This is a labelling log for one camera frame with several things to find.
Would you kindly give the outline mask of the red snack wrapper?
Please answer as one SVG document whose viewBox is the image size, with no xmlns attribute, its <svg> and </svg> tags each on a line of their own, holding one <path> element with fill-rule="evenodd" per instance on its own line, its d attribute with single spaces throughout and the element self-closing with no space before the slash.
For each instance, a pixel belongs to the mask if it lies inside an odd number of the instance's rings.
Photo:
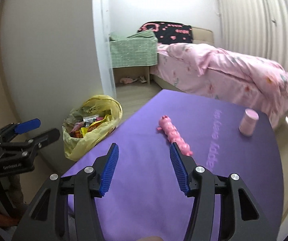
<svg viewBox="0 0 288 241">
<path fill-rule="evenodd" d="M 70 136 L 72 136 L 73 138 L 83 138 L 88 132 L 92 132 L 102 123 L 103 120 L 96 121 L 91 124 L 85 122 L 76 123 L 70 132 Z"/>
</svg>

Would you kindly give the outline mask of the yellow red wafer bag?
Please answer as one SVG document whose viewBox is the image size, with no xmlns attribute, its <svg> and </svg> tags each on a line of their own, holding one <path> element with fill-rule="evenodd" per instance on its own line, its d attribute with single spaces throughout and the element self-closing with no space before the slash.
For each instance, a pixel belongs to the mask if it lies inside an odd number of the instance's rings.
<svg viewBox="0 0 288 241">
<path fill-rule="evenodd" d="M 84 125 L 79 129 L 79 131 L 84 137 L 86 133 L 92 132 L 101 124 L 107 122 L 109 118 L 111 118 L 111 115 L 105 115 L 104 117 L 99 117 L 94 123 L 84 123 Z"/>
</svg>

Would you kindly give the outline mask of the white green milk carton pack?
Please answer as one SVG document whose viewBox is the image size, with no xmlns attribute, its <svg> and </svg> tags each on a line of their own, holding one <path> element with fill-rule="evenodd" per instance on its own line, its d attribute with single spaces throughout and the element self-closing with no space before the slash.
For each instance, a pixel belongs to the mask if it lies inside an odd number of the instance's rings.
<svg viewBox="0 0 288 241">
<path fill-rule="evenodd" d="M 83 122 L 85 123 L 94 123 L 97 121 L 97 119 L 99 118 L 99 115 L 91 115 L 91 116 L 86 116 L 83 117 Z"/>
</svg>

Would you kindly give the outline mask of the yellow trash bag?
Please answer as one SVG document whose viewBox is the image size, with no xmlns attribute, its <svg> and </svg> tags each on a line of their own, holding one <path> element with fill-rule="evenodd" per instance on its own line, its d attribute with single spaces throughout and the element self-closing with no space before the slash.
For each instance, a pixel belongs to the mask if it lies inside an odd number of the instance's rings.
<svg viewBox="0 0 288 241">
<path fill-rule="evenodd" d="M 72 110 L 62 124 L 66 158 L 77 162 L 118 126 L 122 116 L 120 103 L 107 95 L 96 95 Z"/>
</svg>

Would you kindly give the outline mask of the pink cylindrical cup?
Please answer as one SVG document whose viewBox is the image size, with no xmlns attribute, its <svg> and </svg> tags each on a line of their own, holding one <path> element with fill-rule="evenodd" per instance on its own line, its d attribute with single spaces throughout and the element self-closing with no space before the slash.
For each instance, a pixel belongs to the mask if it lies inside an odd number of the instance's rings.
<svg viewBox="0 0 288 241">
<path fill-rule="evenodd" d="M 251 137 L 259 120 L 258 113 L 250 108 L 245 109 L 243 118 L 239 125 L 239 131 L 246 137 Z"/>
</svg>

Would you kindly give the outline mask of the purple table mat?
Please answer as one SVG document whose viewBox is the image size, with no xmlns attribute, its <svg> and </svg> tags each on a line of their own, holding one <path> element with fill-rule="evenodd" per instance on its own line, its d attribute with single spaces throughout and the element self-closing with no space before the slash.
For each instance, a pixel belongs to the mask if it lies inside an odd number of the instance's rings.
<svg viewBox="0 0 288 241">
<path fill-rule="evenodd" d="M 280 153 L 268 116 L 162 90 L 67 172 L 79 239 L 276 240 L 283 214 Z"/>
</svg>

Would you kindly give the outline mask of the pink caterpillar toy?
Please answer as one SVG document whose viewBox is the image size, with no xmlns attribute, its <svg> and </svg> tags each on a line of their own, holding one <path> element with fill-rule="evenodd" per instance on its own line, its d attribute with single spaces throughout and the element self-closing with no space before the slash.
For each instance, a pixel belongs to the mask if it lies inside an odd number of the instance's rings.
<svg viewBox="0 0 288 241">
<path fill-rule="evenodd" d="M 169 116 L 163 115 L 159 122 L 158 127 L 156 128 L 158 131 L 163 131 L 167 137 L 167 140 L 170 143 L 176 143 L 180 149 L 180 152 L 185 156 L 193 156 L 193 152 L 191 151 L 190 146 L 184 139 L 181 137 L 177 128 L 173 125 L 172 120 Z"/>
</svg>

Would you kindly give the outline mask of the pink slippers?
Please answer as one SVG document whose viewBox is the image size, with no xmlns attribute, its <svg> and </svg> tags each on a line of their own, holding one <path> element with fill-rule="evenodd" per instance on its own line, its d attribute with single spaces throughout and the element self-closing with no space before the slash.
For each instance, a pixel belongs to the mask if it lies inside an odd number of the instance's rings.
<svg viewBox="0 0 288 241">
<path fill-rule="evenodd" d="M 120 84 L 132 84 L 136 82 L 137 78 L 124 77 L 119 80 Z"/>
</svg>

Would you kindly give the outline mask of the wooden bedside table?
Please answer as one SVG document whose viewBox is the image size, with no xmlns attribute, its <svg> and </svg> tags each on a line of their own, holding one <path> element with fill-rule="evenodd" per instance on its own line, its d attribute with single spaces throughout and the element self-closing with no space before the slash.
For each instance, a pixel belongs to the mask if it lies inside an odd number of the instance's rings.
<svg viewBox="0 0 288 241">
<path fill-rule="evenodd" d="M 113 68 L 113 77 L 116 84 L 120 84 L 120 80 L 124 78 L 131 78 L 132 80 L 139 80 L 143 76 L 147 84 L 150 84 L 150 67 L 149 66 L 131 66 Z"/>
</svg>

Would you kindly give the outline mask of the white sneaker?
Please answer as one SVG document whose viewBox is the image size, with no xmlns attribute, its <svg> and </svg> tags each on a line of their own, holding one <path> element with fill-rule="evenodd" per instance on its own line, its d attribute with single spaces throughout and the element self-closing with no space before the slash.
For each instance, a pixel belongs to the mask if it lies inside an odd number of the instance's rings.
<svg viewBox="0 0 288 241">
<path fill-rule="evenodd" d="M 139 81 L 140 81 L 141 83 L 147 83 L 147 80 L 145 79 L 144 76 L 139 76 Z"/>
</svg>

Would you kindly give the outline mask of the pink floral bed duvet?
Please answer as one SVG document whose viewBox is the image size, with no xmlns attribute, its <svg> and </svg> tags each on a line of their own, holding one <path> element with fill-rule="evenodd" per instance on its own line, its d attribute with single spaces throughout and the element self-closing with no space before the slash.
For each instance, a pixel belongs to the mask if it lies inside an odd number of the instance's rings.
<svg viewBox="0 0 288 241">
<path fill-rule="evenodd" d="M 185 93 L 259 110 L 273 128 L 288 111 L 288 72 L 273 60 L 176 43 L 158 46 L 150 72 Z"/>
</svg>

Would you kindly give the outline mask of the green checked cloth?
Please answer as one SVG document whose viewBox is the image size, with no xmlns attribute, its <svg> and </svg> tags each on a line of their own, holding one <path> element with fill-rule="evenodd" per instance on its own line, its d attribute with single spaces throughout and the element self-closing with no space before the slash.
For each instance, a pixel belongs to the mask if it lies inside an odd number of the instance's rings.
<svg viewBox="0 0 288 241">
<path fill-rule="evenodd" d="M 113 68 L 153 66 L 158 63 L 158 40 L 153 31 L 143 31 L 129 37 L 110 36 Z"/>
</svg>

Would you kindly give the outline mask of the beige bed headboard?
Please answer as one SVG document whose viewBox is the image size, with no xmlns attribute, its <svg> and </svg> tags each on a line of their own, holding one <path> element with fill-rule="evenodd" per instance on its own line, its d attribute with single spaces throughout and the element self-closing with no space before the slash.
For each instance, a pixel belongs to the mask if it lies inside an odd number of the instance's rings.
<svg viewBox="0 0 288 241">
<path fill-rule="evenodd" d="M 192 27 L 192 42 L 194 44 L 214 45 L 213 32 L 208 29 Z"/>
</svg>

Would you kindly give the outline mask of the black hello kitty pillow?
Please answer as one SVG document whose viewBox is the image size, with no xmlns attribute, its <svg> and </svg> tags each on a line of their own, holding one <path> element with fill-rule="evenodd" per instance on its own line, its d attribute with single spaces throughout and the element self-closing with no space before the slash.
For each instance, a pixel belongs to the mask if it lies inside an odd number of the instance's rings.
<svg viewBox="0 0 288 241">
<path fill-rule="evenodd" d="M 143 31 L 153 31 L 160 44 L 193 42 L 192 27 L 182 23 L 151 21 L 138 29 L 138 32 Z"/>
</svg>

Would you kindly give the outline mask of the beige pleated curtain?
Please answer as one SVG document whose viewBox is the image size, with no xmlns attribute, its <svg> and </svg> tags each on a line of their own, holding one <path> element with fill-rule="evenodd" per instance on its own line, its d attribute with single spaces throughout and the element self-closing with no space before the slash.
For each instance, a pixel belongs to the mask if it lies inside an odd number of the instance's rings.
<svg viewBox="0 0 288 241">
<path fill-rule="evenodd" d="M 288 71 L 288 0 L 219 0 L 222 46 Z"/>
</svg>

